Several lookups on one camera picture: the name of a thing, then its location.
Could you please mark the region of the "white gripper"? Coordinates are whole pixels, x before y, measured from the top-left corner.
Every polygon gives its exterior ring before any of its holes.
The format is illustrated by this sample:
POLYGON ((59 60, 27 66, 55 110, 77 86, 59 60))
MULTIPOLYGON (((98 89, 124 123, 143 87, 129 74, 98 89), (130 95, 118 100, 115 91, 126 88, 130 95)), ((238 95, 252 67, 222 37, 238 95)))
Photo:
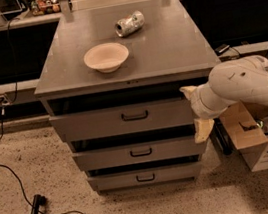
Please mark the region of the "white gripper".
POLYGON ((214 120, 229 106, 237 103, 231 99, 227 87, 206 82, 199 86, 182 86, 180 91, 190 101, 192 111, 198 118, 194 119, 195 143, 204 143, 214 127, 214 120))

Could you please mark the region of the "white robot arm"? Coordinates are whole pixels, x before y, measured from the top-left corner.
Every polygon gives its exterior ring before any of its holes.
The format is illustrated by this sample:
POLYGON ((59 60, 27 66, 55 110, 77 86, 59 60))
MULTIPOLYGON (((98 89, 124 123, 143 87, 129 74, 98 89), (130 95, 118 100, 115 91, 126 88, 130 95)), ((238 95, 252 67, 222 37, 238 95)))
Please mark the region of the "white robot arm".
POLYGON ((224 61, 211 69, 206 84, 182 86, 195 113, 195 143, 204 142, 213 120, 239 101, 268 107, 268 59, 254 55, 224 61))

